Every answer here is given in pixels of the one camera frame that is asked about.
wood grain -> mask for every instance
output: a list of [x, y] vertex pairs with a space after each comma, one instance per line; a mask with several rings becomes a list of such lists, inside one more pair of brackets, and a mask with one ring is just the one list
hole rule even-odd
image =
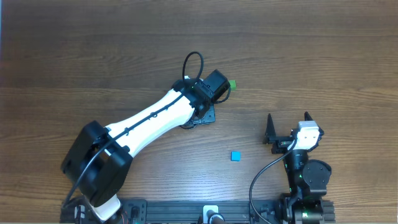
[[[326, 132], [310, 155], [333, 168], [336, 219], [397, 221], [397, 1], [3, 0], [2, 28], [0, 222], [57, 222], [71, 187], [59, 167], [80, 129], [155, 103], [192, 50], [204, 75], [217, 68], [238, 88], [216, 123], [143, 150], [121, 197], [247, 200], [276, 158], [261, 144], [267, 113], [287, 134], [309, 111]], [[254, 197], [286, 191], [277, 164]]]

wooden tabletop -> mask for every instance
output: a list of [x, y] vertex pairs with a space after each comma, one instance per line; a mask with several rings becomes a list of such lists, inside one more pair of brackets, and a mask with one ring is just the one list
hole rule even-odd
[[[237, 89], [215, 123], [140, 152], [120, 197], [248, 200], [278, 156], [262, 144], [267, 114], [286, 135], [309, 111], [326, 133], [310, 156], [332, 166], [337, 221], [396, 222], [397, 49], [395, 0], [3, 0], [0, 222], [57, 222], [71, 187], [60, 165], [80, 129], [155, 103], [192, 50], [203, 77], [218, 69]], [[254, 198], [288, 191], [277, 164]]]

blue block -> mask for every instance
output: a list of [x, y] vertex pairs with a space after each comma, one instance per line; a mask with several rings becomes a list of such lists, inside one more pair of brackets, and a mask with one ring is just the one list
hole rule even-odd
[[231, 161], [240, 161], [241, 152], [231, 152]]

